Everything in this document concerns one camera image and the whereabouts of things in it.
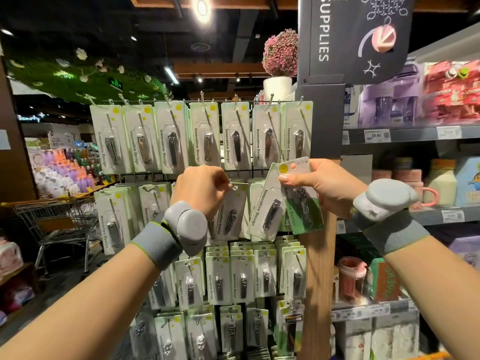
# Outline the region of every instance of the metal shopping cart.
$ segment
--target metal shopping cart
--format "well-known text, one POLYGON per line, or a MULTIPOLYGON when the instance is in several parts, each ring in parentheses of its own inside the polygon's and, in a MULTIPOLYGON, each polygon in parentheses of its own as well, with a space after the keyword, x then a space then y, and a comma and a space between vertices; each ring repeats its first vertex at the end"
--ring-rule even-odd
POLYGON ((84 244, 84 274, 88 273, 89 243, 100 241, 99 218, 93 197, 76 199, 39 199, 25 202, 2 203, 11 207, 27 225, 38 244, 35 269, 42 261, 48 274, 45 248, 53 244, 84 244))

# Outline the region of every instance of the hand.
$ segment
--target hand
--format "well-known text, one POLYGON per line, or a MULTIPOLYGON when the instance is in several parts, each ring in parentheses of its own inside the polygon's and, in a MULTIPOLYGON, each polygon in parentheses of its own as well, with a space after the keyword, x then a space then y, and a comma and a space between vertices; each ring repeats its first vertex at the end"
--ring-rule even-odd
POLYGON ((232 185, 229 177, 218 166, 189 166, 177 178, 170 205, 185 201, 194 210, 202 212, 207 220, 215 217, 225 192, 232 185))
POLYGON ((282 174, 285 186, 313 187, 320 205, 340 218, 348 218, 353 200, 367 190, 367 185, 330 159, 310 159, 311 173, 282 174))

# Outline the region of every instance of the wooden column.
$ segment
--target wooden column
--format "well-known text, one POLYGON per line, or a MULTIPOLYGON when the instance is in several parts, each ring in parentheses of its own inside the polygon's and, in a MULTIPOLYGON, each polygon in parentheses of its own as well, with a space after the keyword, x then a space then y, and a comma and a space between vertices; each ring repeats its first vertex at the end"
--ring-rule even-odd
POLYGON ((10 144, 10 150, 0 150, 0 202, 37 199, 30 160, 12 98, 4 64, 0 63, 0 130, 7 131, 10 144))

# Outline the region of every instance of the gray wristband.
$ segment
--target gray wristband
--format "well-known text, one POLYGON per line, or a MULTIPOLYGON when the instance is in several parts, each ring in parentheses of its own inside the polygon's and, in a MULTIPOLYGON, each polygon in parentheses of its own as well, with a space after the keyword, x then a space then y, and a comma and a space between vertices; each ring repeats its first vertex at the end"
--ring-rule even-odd
POLYGON ((429 236, 408 210, 402 210, 365 229, 363 234, 382 256, 429 236))
POLYGON ((132 241, 143 250, 160 271, 177 260, 183 248, 161 224, 150 221, 132 241))

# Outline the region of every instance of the potted plant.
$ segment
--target potted plant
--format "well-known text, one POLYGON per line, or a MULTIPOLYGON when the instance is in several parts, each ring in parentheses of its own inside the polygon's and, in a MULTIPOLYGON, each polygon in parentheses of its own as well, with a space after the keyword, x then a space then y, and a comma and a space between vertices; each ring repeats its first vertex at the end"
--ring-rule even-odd
POLYGON ((292 78, 298 69, 298 35, 287 29, 265 42, 261 64, 272 77, 263 81, 265 100, 279 101, 291 94, 292 78))

